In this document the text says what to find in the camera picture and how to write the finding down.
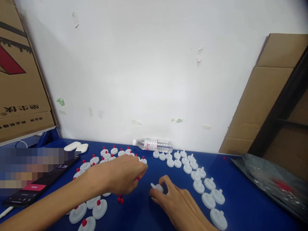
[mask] bottle label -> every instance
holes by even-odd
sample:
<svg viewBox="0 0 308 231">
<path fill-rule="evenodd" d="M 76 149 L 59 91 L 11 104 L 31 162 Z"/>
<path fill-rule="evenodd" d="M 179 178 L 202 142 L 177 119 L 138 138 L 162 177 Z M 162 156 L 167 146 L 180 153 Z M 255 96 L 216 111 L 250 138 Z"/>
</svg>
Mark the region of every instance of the bottle label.
<svg viewBox="0 0 308 231">
<path fill-rule="evenodd" d="M 145 138 L 144 140 L 144 150 L 156 151 L 158 147 L 158 140 Z"/>
</svg>

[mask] blue table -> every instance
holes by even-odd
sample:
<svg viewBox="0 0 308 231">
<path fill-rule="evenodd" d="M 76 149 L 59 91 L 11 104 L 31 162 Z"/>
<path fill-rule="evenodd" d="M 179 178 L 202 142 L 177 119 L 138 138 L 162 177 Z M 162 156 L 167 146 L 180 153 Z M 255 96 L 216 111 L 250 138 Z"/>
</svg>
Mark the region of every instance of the blue table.
<svg viewBox="0 0 308 231">
<path fill-rule="evenodd" d="M 80 140 L 58 139 L 44 148 L 64 148 L 66 145 Z M 58 179 L 41 196 L 47 196 L 63 185 L 69 183 L 80 167 L 82 160 L 89 161 L 92 154 L 100 156 L 103 146 L 109 151 L 113 144 L 93 141 L 80 141 L 89 144 L 88 151 L 81 154 L 81 158 L 64 175 Z M 153 158 L 153 152 L 144 151 L 136 146 L 129 145 L 133 153 L 139 157 L 145 156 L 148 161 L 148 170 L 140 180 L 138 187 L 130 194 L 124 195 L 124 204 L 117 201 L 117 195 L 111 194 L 104 198 L 107 200 L 108 209 L 103 218 L 96 221 L 96 230 L 175 230 L 168 216 L 149 197 L 150 183 L 157 184 L 163 175 L 168 175 L 172 182 L 179 188 L 186 188 L 200 209 L 210 219 L 210 210 L 207 209 L 193 188 L 191 176 L 183 171 L 183 166 L 169 168 L 166 161 Z M 118 150 L 126 150 L 127 145 L 116 144 Z M 194 157 L 199 167 L 204 166 L 207 177 L 213 177 L 217 189 L 222 189 L 226 198 L 224 205 L 216 205 L 218 210 L 223 210 L 228 222 L 228 231 L 231 230 L 304 230 L 305 227 L 286 211 L 276 205 L 265 193 L 260 191 L 244 174 L 232 163 L 231 158 L 240 158 L 230 155 L 217 155 L 194 152 Z M 5 221 L 21 209 L 15 208 L 0 220 Z M 92 210 L 87 210 L 84 218 L 92 215 Z M 62 217 L 49 230 L 77 230 L 81 221 L 75 225 L 69 222 L 68 216 Z"/>
</svg>

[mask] plastic water bottle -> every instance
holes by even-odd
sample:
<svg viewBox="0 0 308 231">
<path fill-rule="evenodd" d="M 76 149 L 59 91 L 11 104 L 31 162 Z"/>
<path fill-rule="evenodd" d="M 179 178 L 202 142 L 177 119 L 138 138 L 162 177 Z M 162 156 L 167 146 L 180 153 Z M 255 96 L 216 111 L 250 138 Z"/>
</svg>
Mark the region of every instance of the plastic water bottle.
<svg viewBox="0 0 308 231">
<path fill-rule="evenodd" d="M 170 141 L 160 141 L 158 139 L 140 139 L 140 140 L 133 140 L 133 145 L 138 146 L 142 150 L 149 150 L 149 151 L 159 151 L 159 152 L 172 152 L 172 142 Z"/>
</svg>

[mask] white wall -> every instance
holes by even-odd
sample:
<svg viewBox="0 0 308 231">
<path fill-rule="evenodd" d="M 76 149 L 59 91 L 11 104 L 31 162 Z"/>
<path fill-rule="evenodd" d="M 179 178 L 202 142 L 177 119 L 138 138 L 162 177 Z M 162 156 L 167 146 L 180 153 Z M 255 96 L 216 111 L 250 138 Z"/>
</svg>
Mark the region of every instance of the white wall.
<svg viewBox="0 0 308 231">
<path fill-rule="evenodd" d="M 266 36 L 308 33 L 300 0 L 16 2 L 72 139 L 218 152 Z"/>
</svg>

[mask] white cable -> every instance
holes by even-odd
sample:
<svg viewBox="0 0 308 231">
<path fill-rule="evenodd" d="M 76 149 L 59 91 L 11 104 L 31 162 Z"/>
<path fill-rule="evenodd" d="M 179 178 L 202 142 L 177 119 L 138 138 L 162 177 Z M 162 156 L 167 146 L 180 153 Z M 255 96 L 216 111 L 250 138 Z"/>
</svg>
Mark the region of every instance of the white cable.
<svg viewBox="0 0 308 231">
<path fill-rule="evenodd" d="M 8 214 L 13 208 L 14 208 L 13 206 L 10 206 L 6 210 L 4 210 L 4 212 L 0 214 L 0 219 L 4 217 L 6 214 Z"/>
<path fill-rule="evenodd" d="M 23 142 L 26 145 L 26 148 L 28 148 L 28 145 L 25 141 L 19 141 L 19 142 Z"/>
</svg>

